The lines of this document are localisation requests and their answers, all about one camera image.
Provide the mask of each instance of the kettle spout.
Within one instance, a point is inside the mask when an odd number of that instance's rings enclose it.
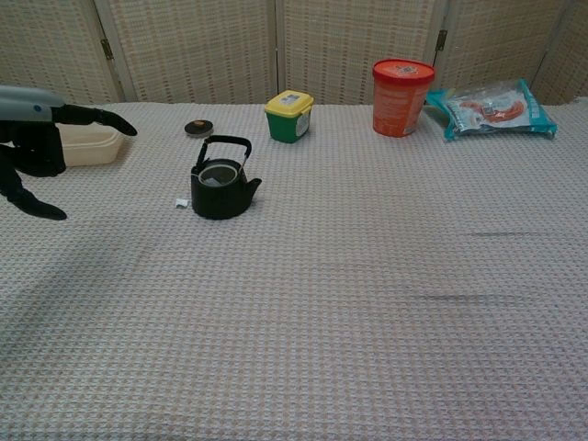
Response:
[[[255,191],[257,190],[257,188],[259,187],[260,184],[261,184],[261,179],[259,179],[258,177],[255,179],[252,179],[251,181],[249,181],[247,183],[246,190],[247,190],[247,196],[249,197],[249,200],[254,198]]]

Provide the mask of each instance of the robotic arm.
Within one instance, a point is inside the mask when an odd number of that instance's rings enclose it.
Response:
[[[98,108],[68,105],[46,90],[0,85],[0,194],[32,216],[62,221],[67,215],[39,201],[22,186],[17,170],[32,176],[56,176],[65,170],[62,140],[55,123],[97,122],[135,136],[129,122]]]

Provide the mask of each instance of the snack package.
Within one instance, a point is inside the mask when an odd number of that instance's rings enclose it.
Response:
[[[453,95],[446,89],[434,90],[426,100],[449,116],[448,140],[496,131],[530,131],[552,139],[558,130],[524,79],[457,90]]]

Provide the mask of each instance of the table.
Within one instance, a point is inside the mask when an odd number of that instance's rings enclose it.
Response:
[[[139,130],[114,164],[26,179],[68,221],[0,201],[0,437],[588,438],[585,100],[547,107],[555,141],[316,106],[286,145],[258,105],[107,108]],[[196,118],[254,145],[238,218],[175,208]]]

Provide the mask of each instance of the orange tub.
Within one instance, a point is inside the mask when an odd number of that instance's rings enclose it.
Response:
[[[391,59],[374,64],[374,130],[386,136],[410,135],[435,79],[433,66]]]

